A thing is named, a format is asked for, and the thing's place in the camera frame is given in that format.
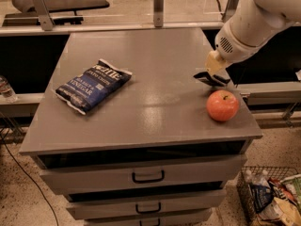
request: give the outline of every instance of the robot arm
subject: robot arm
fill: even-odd
[[[243,0],[216,35],[215,50],[205,64],[206,77],[219,86],[227,84],[216,77],[220,70],[252,57],[277,33],[299,21],[301,0]]]

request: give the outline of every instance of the drawer handle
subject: drawer handle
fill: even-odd
[[[132,173],[132,180],[134,183],[136,184],[149,184],[149,183],[157,183],[157,182],[161,182],[164,180],[165,178],[165,173],[163,170],[161,170],[161,177],[160,178],[157,178],[157,179],[149,179],[149,180],[136,180],[135,178],[135,173],[133,172]]]
[[[158,218],[158,224],[153,225],[153,226],[160,226],[161,225],[161,220]]]
[[[136,204],[135,205],[135,211],[137,212],[137,214],[143,215],[143,214],[153,214],[153,213],[158,213],[161,211],[161,203],[158,203],[158,209],[155,210],[150,210],[150,211],[140,211],[139,210],[139,205]]]

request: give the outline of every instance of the red apple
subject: red apple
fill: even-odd
[[[239,102],[231,92],[221,89],[209,96],[206,108],[212,119],[228,121],[236,115]]]

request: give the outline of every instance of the concrete floor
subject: concrete floor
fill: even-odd
[[[108,0],[110,8],[80,12],[84,24],[102,23],[151,23],[151,0]],[[224,7],[226,0],[221,0]],[[0,0],[0,23],[5,14],[18,12],[11,0]],[[220,21],[215,0],[166,0],[167,22]],[[246,155],[247,165],[293,167],[301,171],[301,114],[295,113],[289,127],[281,114],[254,115],[263,131],[263,138],[253,141]],[[60,226],[83,225],[75,221],[65,210],[67,201],[56,196],[39,177],[39,169],[31,158],[18,154],[20,145],[8,145],[22,167],[33,177],[53,206]],[[207,222],[198,226],[244,226],[246,220],[239,202],[236,180],[226,185],[228,196],[213,209]],[[54,215],[42,198],[38,188],[18,168],[6,148],[0,147],[0,225],[3,226],[52,226]]]
[[[287,126],[281,114],[254,114],[263,131],[263,138],[254,140],[246,155],[247,165],[265,167],[291,167],[301,171],[301,113],[292,116],[293,127]],[[53,206],[60,226],[79,226],[65,210],[66,199],[55,195],[39,177],[39,168],[30,157],[20,156],[20,145],[8,148],[22,167],[32,176]],[[226,185],[228,195],[219,207],[213,209],[209,220],[196,226],[244,226],[242,205],[236,188],[236,180]],[[0,147],[0,222],[4,226],[55,226],[54,215],[42,198],[38,188],[20,170]]]

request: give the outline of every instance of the black basket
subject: black basket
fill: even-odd
[[[242,168],[237,181],[237,190],[238,190],[241,204],[244,209],[246,222],[248,223],[248,225],[271,225],[271,223],[265,223],[263,221],[259,221],[257,218],[250,187],[244,179],[244,173],[247,170],[251,170],[253,174],[261,173],[262,170],[267,170],[269,177],[276,178],[279,180],[282,180],[289,176],[294,176],[298,174],[298,171],[294,168],[281,168],[281,167],[249,166],[249,167]]]

